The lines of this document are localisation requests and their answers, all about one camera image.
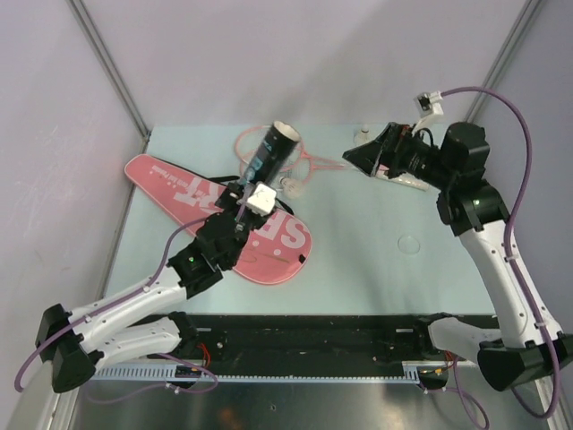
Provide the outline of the white shuttlecock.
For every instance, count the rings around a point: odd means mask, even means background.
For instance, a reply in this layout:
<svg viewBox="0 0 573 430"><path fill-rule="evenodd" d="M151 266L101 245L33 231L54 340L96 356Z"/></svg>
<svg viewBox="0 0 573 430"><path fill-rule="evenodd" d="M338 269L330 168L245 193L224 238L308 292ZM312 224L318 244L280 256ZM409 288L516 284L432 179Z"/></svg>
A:
<svg viewBox="0 0 573 430"><path fill-rule="evenodd" d="M304 183L289 176L283 176L279 180L282 194L291 200L299 198L304 189Z"/></svg>
<svg viewBox="0 0 573 430"><path fill-rule="evenodd" d="M361 146L368 143L371 140L370 129L367 125L363 125L354 136L355 146Z"/></svg>

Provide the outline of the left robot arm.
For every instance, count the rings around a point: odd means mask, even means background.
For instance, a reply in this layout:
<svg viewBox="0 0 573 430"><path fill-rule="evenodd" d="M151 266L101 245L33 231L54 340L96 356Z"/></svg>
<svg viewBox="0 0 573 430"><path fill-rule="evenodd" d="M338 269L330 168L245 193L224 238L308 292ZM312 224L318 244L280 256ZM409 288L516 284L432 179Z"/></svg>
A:
<svg viewBox="0 0 573 430"><path fill-rule="evenodd" d="M66 311L48 308L40 323L37 349L52 366L54 392L72 391L100 369L149 355L191 356L198 332L184 312L145 323L144 318L198 296L223 278L239 260L250 233L276 209L277 192L256 185L229 184L218 197L220 210L197 219L194 240L177 254L163 254L156 272L123 293Z"/></svg>

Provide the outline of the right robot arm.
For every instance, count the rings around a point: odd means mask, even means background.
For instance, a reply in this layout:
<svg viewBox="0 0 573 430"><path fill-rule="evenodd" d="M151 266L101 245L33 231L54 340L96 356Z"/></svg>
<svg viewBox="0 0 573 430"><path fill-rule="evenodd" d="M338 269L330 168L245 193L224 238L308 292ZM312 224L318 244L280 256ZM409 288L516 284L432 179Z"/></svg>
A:
<svg viewBox="0 0 573 430"><path fill-rule="evenodd" d="M563 332L539 294L529 305L518 280L514 238L505 238L509 212L499 192L483 177L490 146L478 125L450 125L442 144L426 144L410 125L388 123L372 141L347 150L345 161L367 176L380 167L390 178L409 174L438 189L440 220L469 253L492 301L499 327L482 329L454 315L423 317L413 337L415 353L434 359L443 350L478 365L485 381L506 391L553 373L572 361L572 337Z"/></svg>

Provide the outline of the black shuttlecock tube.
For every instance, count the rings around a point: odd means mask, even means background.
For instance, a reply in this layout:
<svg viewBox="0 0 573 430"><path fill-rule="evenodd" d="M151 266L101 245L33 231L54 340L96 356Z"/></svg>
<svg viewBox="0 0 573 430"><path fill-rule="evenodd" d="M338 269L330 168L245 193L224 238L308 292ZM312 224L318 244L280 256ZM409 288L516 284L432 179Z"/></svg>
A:
<svg viewBox="0 0 573 430"><path fill-rule="evenodd" d="M302 137L292 125L274 121L261 140L246 169L240 176L240 185L263 183L271 185L280 169L291 156Z"/></svg>

